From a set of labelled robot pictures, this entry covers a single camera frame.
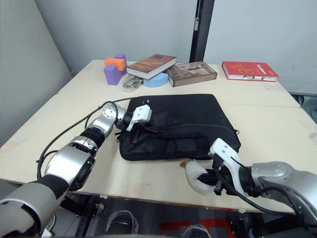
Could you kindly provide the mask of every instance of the white wall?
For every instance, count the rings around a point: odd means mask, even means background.
[[[36,0],[72,74],[91,60],[124,53],[188,62],[196,0]]]
[[[70,79],[34,0],[0,0],[0,146]]]
[[[204,60],[263,61],[290,92],[317,94],[316,0],[215,0]]]

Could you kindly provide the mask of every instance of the floor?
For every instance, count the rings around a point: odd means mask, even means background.
[[[16,186],[0,180],[0,199],[16,189]],[[87,237],[102,236],[106,233],[106,224],[109,216],[116,211],[129,210],[139,223],[139,234],[166,235],[180,237],[181,233],[190,224],[202,224],[209,229],[213,238],[234,238],[230,230],[230,220],[240,219],[243,226],[248,227],[251,222],[247,214],[238,214],[223,210],[207,210],[197,207],[185,207],[169,204],[141,202],[114,198],[98,198],[97,203],[102,203],[105,209],[96,218],[93,218],[87,230]],[[73,237],[80,217],[63,208],[56,211],[56,224],[52,232],[56,237]],[[284,234],[265,236],[266,238],[311,238],[311,234],[303,229],[295,229]]]

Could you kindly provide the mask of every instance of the black cable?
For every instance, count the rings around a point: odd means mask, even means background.
[[[243,167],[245,170],[248,170],[247,167],[245,167],[245,166],[244,166],[243,164],[241,164],[240,162],[236,161],[232,156],[230,156],[230,158],[231,158],[234,162],[236,162],[238,165],[240,165],[241,167]]]
[[[132,97],[132,98],[124,98],[124,99],[119,99],[119,100],[115,100],[115,101],[108,101],[108,102],[105,102],[103,105],[105,105],[105,104],[107,104],[107,103],[117,103],[117,102],[121,102],[121,101],[125,101],[125,100],[130,100],[130,99],[135,99],[136,97]],[[114,104],[114,106],[115,106],[115,108],[116,108],[116,111],[117,111],[117,113],[116,113],[116,118],[118,119],[118,110],[117,110],[117,106],[116,106],[116,104]],[[87,125],[88,125],[88,121],[89,121],[89,119],[90,119],[90,117],[93,115],[93,113],[92,114],[90,114],[89,115],[89,117],[87,117],[87,119],[86,119],[86,122],[85,122],[85,129],[87,128]]]
[[[69,130],[71,130],[72,128],[74,128],[75,126],[77,126],[78,124],[80,124],[81,122],[83,122],[84,120],[86,120],[86,123],[85,123],[85,126],[87,126],[87,123],[88,123],[88,120],[89,118],[97,111],[99,111],[105,104],[107,103],[113,103],[113,105],[115,106],[116,108],[116,120],[118,118],[118,108],[116,106],[115,103],[117,102],[121,102],[121,101],[125,101],[125,100],[131,100],[131,99],[136,99],[136,98],[139,98],[139,97],[131,97],[131,98],[124,98],[124,99],[119,99],[119,100],[115,100],[115,101],[107,101],[107,102],[104,102],[102,105],[100,105],[97,109],[93,110],[91,113],[89,113],[87,116],[85,116],[84,118],[82,118],[81,120],[79,120],[78,122],[76,122],[75,124],[71,125],[69,128],[65,129],[64,131],[62,131],[59,135],[57,135],[46,147],[45,149],[43,150],[43,152],[41,153],[40,155],[40,158],[39,160],[37,160],[36,162],[38,163],[38,166],[37,166],[37,179],[39,180],[40,178],[42,178],[42,174],[41,174],[41,168],[42,168],[42,165],[43,165],[43,162],[45,160],[45,158],[47,157],[47,155],[53,153],[52,151],[50,151],[49,153],[46,154],[46,152],[48,151],[48,149],[51,147],[51,145],[53,145],[53,143],[55,141],[57,141],[62,135],[64,135],[66,132],[68,132]]]
[[[287,194],[287,192],[280,188],[280,187],[276,187],[276,186],[270,186],[270,187],[266,187],[264,189],[261,190],[262,193],[264,192],[268,192],[268,191],[278,191],[279,193],[281,193],[286,199],[287,201],[292,205],[293,210],[295,211],[295,214],[298,217],[301,217],[301,213],[300,211],[297,209],[297,206],[295,205],[295,203],[293,202],[292,198],[289,196],[289,194]]]
[[[243,196],[241,193],[239,193],[233,186],[230,185],[230,183],[228,183],[225,178],[220,174],[217,166],[213,166],[212,167],[215,174],[217,175],[217,177],[225,184],[225,188],[228,189],[231,193],[237,195],[238,197],[240,197],[243,201],[247,202],[248,204],[250,204],[251,206],[253,206],[254,208],[260,210],[260,211],[263,211],[265,213],[269,213],[269,214],[272,214],[272,215],[276,215],[276,216],[294,216],[293,214],[289,214],[289,213],[286,213],[286,212],[276,212],[276,211],[272,211],[272,210],[269,210],[269,209],[266,209],[264,207],[261,207],[260,205],[254,203],[253,201],[247,199],[245,196]]]
[[[52,224],[51,224],[50,226],[47,226],[47,227],[46,227],[49,232],[54,228],[55,224],[56,224],[56,215],[54,214],[54,215],[53,215],[53,222],[52,222]]]

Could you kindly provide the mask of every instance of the book cover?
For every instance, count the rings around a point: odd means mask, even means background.
[[[134,64],[131,64],[127,66],[127,68],[138,70],[144,73],[149,73],[153,71],[154,69],[162,66],[163,64],[175,59],[176,57],[173,56],[165,56],[165,55],[159,55],[155,54],[152,55],[146,59],[143,59],[141,61],[138,61]]]
[[[278,74],[267,63],[224,61],[223,71],[228,79],[275,81]]]
[[[173,87],[214,80],[217,73],[205,62],[177,64],[167,70]]]

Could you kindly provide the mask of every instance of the book spine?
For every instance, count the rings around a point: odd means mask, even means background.
[[[193,83],[200,83],[200,82],[205,82],[205,81],[210,81],[214,80],[217,77],[217,73],[209,74],[209,75],[202,75],[202,76],[197,76],[194,78],[185,78],[181,80],[174,81],[173,87],[178,87],[178,86],[183,86],[187,84],[193,84]]]
[[[174,81],[173,81],[173,79],[172,79],[170,76],[168,76],[168,81],[170,82],[170,84],[172,85],[172,87],[175,87]]]

